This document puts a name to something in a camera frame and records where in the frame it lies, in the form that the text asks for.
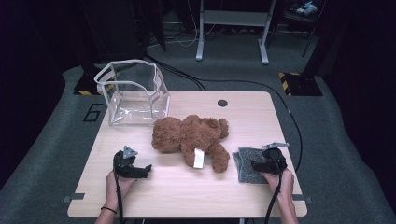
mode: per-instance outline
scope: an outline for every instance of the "teddy bear arm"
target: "teddy bear arm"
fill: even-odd
[[[215,143],[209,147],[208,152],[212,158],[212,167],[216,173],[222,173],[228,168],[230,154],[220,143]]]

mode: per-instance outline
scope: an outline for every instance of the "bracelet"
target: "bracelet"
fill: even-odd
[[[108,208],[108,207],[101,207],[100,208],[100,210],[103,210],[103,209],[107,209],[107,210],[110,210],[110,211],[112,211],[114,214],[117,214],[117,212],[116,211],[114,211],[113,209],[111,209],[111,208]]]

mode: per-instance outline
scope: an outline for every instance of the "black equipment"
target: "black equipment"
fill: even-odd
[[[251,161],[253,170],[272,175],[279,175],[286,169],[286,167],[288,167],[286,159],[282,155],[282,151],[277,147],[264,150],[262,155],[265,158],[265,162]]]
[[[124,178],[147,178],[151,171],[151,166],[145,168],[134,167],[134,160],[137,152],[125,146],[123,151],[119,151],[114,156],[114,173]]]

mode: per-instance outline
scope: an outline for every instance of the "clear plastic bag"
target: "clear plastic bag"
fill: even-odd
[[[94,80],[106,99],[109,125],[150,125],[168,115],[170,94],[155,63],[111,62]]]

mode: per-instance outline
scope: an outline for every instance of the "table top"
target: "table top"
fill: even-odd
[[[123,200],[125,217],[265,217],[272,193],[268,185],[238,182],[232,153],[240,147],[261,148],[274,142],[285,143],[273,101],[264,91],[170,91],[169,117],[184,119],[196,114],[201,118],[227,119],[229,136],[219,142],[230,153],[229,166],[215,173],[210,157],[205,166],[187,166],[181,151],[161,153],[151,146],[153,126],[109,126],[106,112],[92,146],[72,200],[70,217],[98,217],[106,199],[106,176],[112,170],[114,155],[128,146],[138,152],[135,167],[152,164],[147,179],[137,181]],[[218,100],[227,101],[219,106]],[[295,174],[286,147],[281,147],[288,168]],[[302,194],[298,178],[293,194]],[[294,201],[298,217],[307,213],[304,201]],[[272,215],[279,217],[277,205]]]

